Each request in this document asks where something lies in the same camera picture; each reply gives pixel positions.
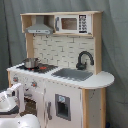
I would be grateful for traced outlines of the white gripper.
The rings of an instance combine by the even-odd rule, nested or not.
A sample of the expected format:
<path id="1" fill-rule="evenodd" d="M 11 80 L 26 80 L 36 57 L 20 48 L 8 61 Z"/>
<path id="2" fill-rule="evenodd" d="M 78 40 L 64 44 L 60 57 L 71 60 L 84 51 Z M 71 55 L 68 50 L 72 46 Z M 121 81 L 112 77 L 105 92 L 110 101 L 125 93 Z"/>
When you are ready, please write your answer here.
<path id="1" fill-rule="evenodd" d="M 18 114 L 24 110 L 24 91 L 21 83 L 0 92 L 0 116 Z"/>

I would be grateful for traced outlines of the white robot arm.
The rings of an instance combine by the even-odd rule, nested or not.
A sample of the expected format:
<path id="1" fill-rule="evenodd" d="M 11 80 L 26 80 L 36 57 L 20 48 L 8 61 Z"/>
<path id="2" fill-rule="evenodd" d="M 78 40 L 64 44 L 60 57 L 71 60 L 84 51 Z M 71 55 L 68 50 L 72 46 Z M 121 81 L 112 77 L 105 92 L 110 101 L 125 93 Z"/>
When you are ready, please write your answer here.
<path id="1" fill-rule="evenodd" d="M 20 115 L 24 110 L 24 92 L 21 83 L 0 91 L 0 128 L 41 128 L 35 115 Z"/>

